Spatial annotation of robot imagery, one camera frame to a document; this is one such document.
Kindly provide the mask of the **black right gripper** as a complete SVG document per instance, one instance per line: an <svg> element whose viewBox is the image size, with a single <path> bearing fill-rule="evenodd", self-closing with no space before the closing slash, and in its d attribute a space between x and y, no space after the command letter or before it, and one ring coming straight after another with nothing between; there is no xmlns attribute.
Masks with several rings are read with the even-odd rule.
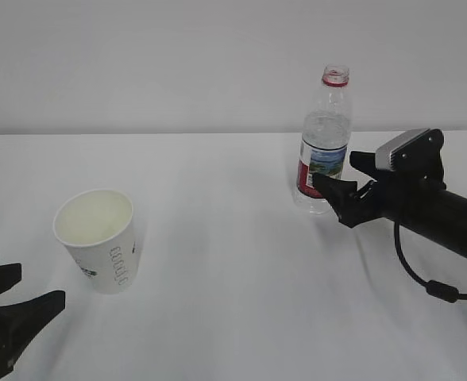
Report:
<svg viewBox="0 0 467 381"><path fill-rule="evenodd" d="M329 203L338 220L349 227L379 217L402 217L406 207L419 204L446 188L441 150L441 130L431 130L396 159L395 171L376 169L373 152L352 151L349 164L371 178L363 187L356 181L333 179L320 173L312 175L312 184Z"/></svg>

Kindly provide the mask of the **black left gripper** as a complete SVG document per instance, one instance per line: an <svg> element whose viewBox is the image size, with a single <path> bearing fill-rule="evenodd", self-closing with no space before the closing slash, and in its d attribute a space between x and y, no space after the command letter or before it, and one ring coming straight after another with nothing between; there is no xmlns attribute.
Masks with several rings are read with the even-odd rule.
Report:
<svg viewBox="0 0 467 381"><path fill-rule="evenodd" d="M21 263L0 265L0 294L21 278ZM65 303L64 291L51 291L26 302L0 306L0 380L14 370L15 357L65 309Z"/></svg>

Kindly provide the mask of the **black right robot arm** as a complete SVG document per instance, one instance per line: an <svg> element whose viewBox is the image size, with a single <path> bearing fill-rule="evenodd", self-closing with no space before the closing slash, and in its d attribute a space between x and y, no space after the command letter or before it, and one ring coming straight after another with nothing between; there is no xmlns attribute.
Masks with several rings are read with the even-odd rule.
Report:
<svg viewBox="0 0 467 381"><path fill-rule="evenodd" d="M315 173L314 188L341 224L386 218L467 259L467 198L446 189L439 129L411 129L375 152L352 151L350 165L370 177L355 181Z"/></svg>

